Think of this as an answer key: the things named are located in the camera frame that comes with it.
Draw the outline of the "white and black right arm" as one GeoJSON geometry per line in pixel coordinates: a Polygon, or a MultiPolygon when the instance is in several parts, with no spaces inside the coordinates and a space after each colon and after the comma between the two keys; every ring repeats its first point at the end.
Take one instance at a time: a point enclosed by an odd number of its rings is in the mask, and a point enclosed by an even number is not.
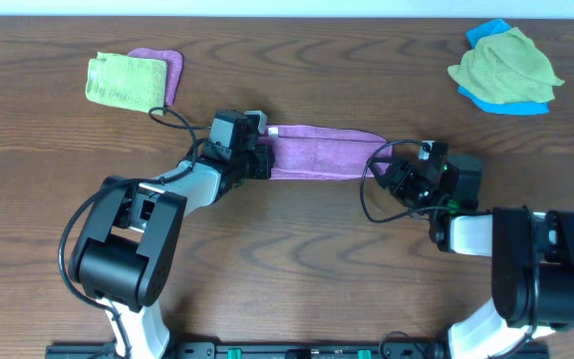
{"type": "Polygon", "coordinates": [[[541,338],[574,328],[574,212],[527,206],[481,210],[482,163],[425,153],[368,159],[365,171],[430,224],[443,252],[491,261],[491,296],[441,338],[418,344],[422,358],[546,358],[541,338]]]}

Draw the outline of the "purple microfiber cloth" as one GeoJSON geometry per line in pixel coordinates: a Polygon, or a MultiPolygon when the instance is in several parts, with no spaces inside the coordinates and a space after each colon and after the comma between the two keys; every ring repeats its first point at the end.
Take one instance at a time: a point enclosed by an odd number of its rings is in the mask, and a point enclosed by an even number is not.
{"type": "Polygon", "coordinates": [[[272,148],[274,180],[355,180],[372,154],[393,153],[376,134],[307,125],[269,126],[258,142],[272,148]]]}

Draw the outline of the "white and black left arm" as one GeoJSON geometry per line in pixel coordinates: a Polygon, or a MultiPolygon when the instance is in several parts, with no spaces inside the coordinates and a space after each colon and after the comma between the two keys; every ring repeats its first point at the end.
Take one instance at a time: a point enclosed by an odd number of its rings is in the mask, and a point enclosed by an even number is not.
{"type": "Polygon", "coordinates": [[[268,180],[274,156],[259,142],[263,112],[218,111],[175,169],[151,179],[108,177],[73,214],[58,247],[66,287],[107,313],[115,358],[170,356],[158,298],[184,217],[247,179],[268,180]]]}

